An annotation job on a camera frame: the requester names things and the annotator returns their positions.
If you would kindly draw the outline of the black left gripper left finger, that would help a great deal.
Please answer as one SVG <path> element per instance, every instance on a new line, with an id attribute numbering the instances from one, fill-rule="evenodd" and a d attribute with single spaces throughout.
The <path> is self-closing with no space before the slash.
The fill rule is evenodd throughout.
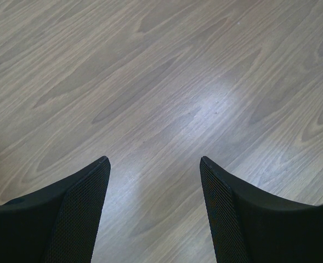
<path id="1" fill-rule="evenodd" d="M 0 205 L 0 262 L 91 262 L 110 169 L 102 156 Z"/>

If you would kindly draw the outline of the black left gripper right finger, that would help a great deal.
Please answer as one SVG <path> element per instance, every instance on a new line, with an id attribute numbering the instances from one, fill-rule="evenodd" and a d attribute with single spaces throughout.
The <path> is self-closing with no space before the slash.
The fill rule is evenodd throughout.
<path id="1" fill-rule="evenodd" d="M 200 176 L 217 262 L 323 262 L 323 205 L 263 191 L 205 156 Z"/>

